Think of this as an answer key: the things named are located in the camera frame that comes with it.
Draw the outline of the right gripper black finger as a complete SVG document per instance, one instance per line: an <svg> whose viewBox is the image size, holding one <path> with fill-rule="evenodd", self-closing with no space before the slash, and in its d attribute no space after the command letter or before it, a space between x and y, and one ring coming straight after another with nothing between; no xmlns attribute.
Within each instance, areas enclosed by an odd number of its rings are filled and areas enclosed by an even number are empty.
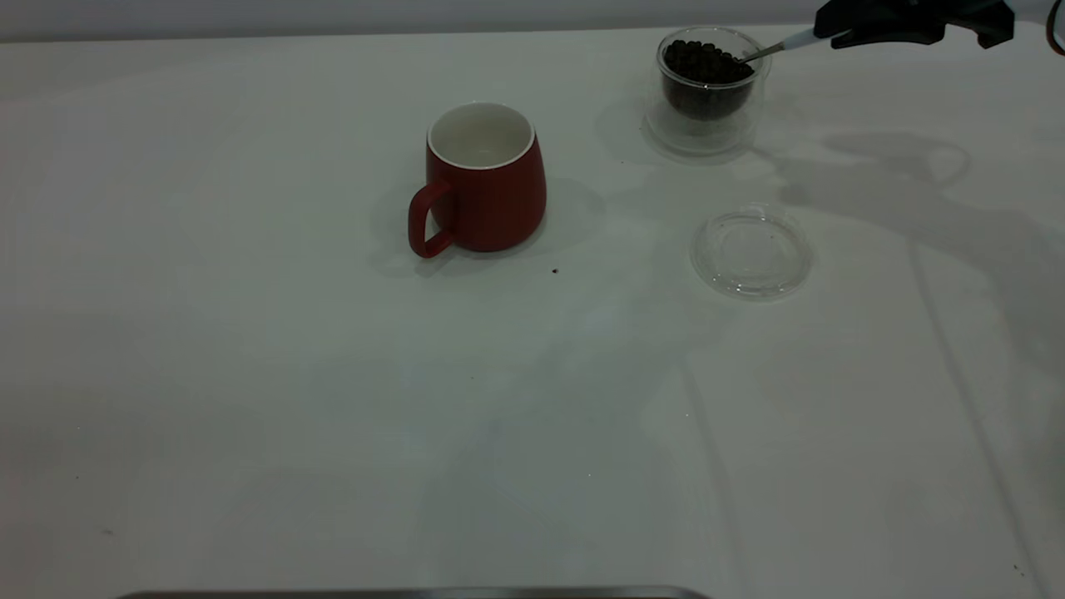
<svg viewBox="0 0 1065 599"><path fill-rule="evenodd" d="M936 10L924 1L828 1L815 12L814 25L815 34L944 29Z"/></svg>
<svg viewBox="0 0 1065 599"><path fill-rule="evenodd" d="M944 39L946 27L856 27L832 39L833 49L874 44L933 45Z"/></svg>

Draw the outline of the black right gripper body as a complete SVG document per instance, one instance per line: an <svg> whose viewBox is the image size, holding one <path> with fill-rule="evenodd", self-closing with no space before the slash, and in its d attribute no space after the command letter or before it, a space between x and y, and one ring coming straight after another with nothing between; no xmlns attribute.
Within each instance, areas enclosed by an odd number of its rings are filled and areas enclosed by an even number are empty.
<svg viewBox="0 0 1065 599"><path fill-rule="evenodd" d="M1014 38L1016 14L1007 1L948 1L947 5L947 22L973 32L982 49Z"/></svg>

